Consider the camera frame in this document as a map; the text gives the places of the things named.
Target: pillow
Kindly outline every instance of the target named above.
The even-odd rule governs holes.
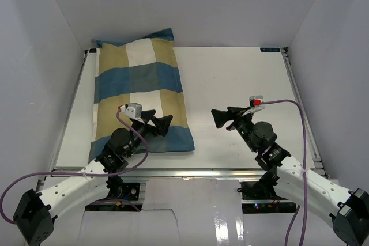
[[[89,160],[101,153],[114,130],[124,128],[115,115],[118,106],[129,102],[142,104],[144,111],[155,109],[158,118],[173,115],[165,137],[146,136],[151,152],[194,150],[173,42],[152,38],[120,47],[104,43],[97,52]],[[121,117],[130,122],[124,115]],[[144,151],[144,145],[137,150]]]
[[[160,31],[157,31],[155,33],[152,33],[150,35],[147,35],[143,37],[142,39],[163,39],[168,41],[174,41],[173,31],[171,28],[163,29]],[[112,44],[113,46],[123,46],[130,41],[126,42],[113,42],[113,41],[106,41],[106,40],[91,40],[92,43],[96,43],[98,48],[102,48],[104,43]]]

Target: white backdrop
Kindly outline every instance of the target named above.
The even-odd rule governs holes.
[[[314,0],[56,0],[80,44],[172,27],[177,46],[289,46]]]
[[[369,0],[315,0],[291,63],[325,168],[369,191]]]
[[[2,193],[15,179],[48,168],[83,51],[55,0],[0,0],[0,6]],[[10,190],[4,202],[8,217],[36,183],[36,178],[27,179]],[[0,230],[1,244],[21,245],[16,226],[0,218]]]

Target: purple cable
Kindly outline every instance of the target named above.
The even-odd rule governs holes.
[[[116,173],[108,173],[108,174],[96,174],[96,173],[76,173],[76,172],[52,172],[52,171],[47,171],[47,172],[36,172],[36,173],[31,173],[31,174],[27,174],[24,175],[23,177],[20,177],[19,179],[15,180],[14,182],[12,182],[2,193],[1,197],[0,197],[0,215],[1,217],[8,223],[10,224],[15,224],[13,220],[11,220],[9,217],[7,217],[4,213],[4,209],[3,209],[3,202],[4,202],[4,197],[7,194],[7,192],[17,183],[19,183],[20,181],[30,178],[30,177],[34,177],[34,176],[43,176],[43,175],[55,175],[55,176],[88,176],[88,177],[113,177],[113,176],[117,176],[117,175],[121,175],[127,172],[130,172],[134,169],[136,169],[137,167],[139,167],[148,157],[149,155],[149,145],[147,143],[147,141],[142,137],[142,135],[140,135],[135,129],[133,129],[131,126],[129,126],[126,122],[124,122],[120,117],[120,110],[118,110],[116,112],[116,118],[124,125],[126,126],[129,130],[131,130],[136,136],[139,137],[139,139],[141,140],[141,142],[145,145],[146,147],[146,153],[145,156],[143,157],[143,159],[136,164],[135,166],[123,170],[121,172],[116,172]]]
[[[296,101],[289,100],[289,99],[262,102],[262,104],[269,105],[269,104],[277,104],[277,103],[283,103],[283,102],[293,103],[299,109],[301,122],[302,122],[302,135],[303,135],[303,140],[304,140],[303,141],[304,146],[303,146],[302,168],[304,170],[306,170],[306,155],[307,155],[307,153],[306,153],[306,129],[305,129],[304,114],[303,114],[301,106]],[[303,181],[304,181],[304,217],[303,217],[303,221],[302,221],[302,230],[301,230],[299,246],[302,246],[303,243],[304,243],[305,231],[306,231],[306,221],[307,221],[307,180],[306,180],[306,171],[304,171],[304,173],[303,173]],[[291,223],[289,223],[289,226],[288,226],[288,229],[287,229],[287,232],[286,232],[286,237],[285,237],[285,240],[284,240],[284,246],[287,246],[287,244],[288,244],[288,236],[289,236],[289,233],[292,229],[293,222],[295,221],[295,218],[296,218],[299,210],[300,210],[300,206],[297,207],[297,209],[295,211],[295,214],[292,217]]]
[[[139,208],[138,208],[134,203],[132,203],[131,201],[128,201],[128,200],[126,200],[126,199],[114,199],[114,200],[107,199],[107,200],[98,200],[98,201],[93,202],[92,204],[102,204],[102,203],[107,203],[107,202],[112,202],[112,201],[114,201],[114,202],[125,202],[125,203],[127,203],[127,204],[130,204],[131,206],[133,206],[133,208],[134,208],[135,210],[137,210],[138,212],[140,212]]]

